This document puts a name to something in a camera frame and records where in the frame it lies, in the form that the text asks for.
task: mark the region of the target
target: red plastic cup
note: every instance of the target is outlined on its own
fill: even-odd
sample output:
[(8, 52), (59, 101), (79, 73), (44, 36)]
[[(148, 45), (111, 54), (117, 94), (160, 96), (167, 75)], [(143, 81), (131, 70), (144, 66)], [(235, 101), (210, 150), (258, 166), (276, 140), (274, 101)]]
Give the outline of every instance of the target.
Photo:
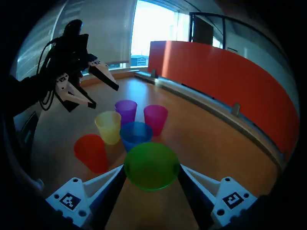
[(137, 112), (137, 103), (131, 100), (122, 100), (115, 104), (115, 111), (122, 116), (121, 126), (134, 122)]
[(161, 105), (149, 105), (144, 109), (145, 123), (152, 128), (153, 136), (161, 134), (167, 114), (167, 109)]
[(74, 155), (94, 173), (108, 170), (104, 141), (96, 134), (88, 134), (77, 140), (74, 144)]

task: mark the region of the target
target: purple plastic cup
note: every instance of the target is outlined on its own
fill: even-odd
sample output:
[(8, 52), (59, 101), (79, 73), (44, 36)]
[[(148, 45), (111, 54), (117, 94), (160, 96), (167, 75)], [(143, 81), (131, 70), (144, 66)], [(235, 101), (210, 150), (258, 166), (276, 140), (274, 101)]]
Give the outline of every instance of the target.
[(144, 109), (145, 123), (153, 132), (153, 136), (159, 136), (163, 130), (168, 111), (161, 105), (149, 105)]
[(137, 103), (131, 100), (122, 100), (115, 104), (115, 111), (122, 116), (121, 126), (134, 122), (137, 112)]

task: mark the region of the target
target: yellow plastic cup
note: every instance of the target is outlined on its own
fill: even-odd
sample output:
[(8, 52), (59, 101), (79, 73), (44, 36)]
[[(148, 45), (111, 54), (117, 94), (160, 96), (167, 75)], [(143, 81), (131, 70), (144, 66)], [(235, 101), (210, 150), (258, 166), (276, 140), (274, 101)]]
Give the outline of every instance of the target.
[(119, 141), (121, 119), (120, 114), (114, 111), (103, 112), (95, 118), (95, 124), (106, 144), (114, 145)]

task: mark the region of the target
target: plastic cup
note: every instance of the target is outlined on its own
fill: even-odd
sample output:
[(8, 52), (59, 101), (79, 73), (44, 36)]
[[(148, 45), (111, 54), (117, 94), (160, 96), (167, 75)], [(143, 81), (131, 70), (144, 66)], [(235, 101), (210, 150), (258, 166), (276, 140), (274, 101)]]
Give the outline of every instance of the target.
[(159, 136), (163, 130), (168, 111), (161, 105), (149, 105), (144, 109), (145, 123), (153, 131), (153, 136)]
[(121, 126), (134, 122), (137, 112), (137, 103), (131, 100), (122, 100), (115, 104), (115, 111), (122, 116)]
[(153, 142), (131, 149), (124, 162), (129, 180), (147, 191), (169, 186), (177, 178), (179, 169), (176, 154), (169, 147)]
[(125, 146), (126, 152), (129, 152), (138, 144), (150, 142), (152, 138), (152, 129), (149, 125), (141, 122), (131, 122), (125, 124), (120, 129), (120, 137)]
[(89, 134), (79, 138), (74, 144), (74, 154), (92, 172), (104, 173), (108, 170), (104, 142), (96, 134)]
[(119, 141), (120, 120), (120, 114), (114, 111), (103, 112), (95, 118), (95, 124), (105, 143), (114, 145)]

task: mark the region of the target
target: orange wall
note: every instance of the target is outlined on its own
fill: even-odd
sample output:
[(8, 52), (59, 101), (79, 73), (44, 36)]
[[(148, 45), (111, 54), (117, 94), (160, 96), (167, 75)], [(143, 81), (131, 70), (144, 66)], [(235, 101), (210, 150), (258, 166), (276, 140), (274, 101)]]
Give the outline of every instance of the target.
[(253, 121), (289, 158), (299, 117), (282, 86), (264, 69), (232, 52), (206, 44), (154, 41), (148, 71), (204, 92)]

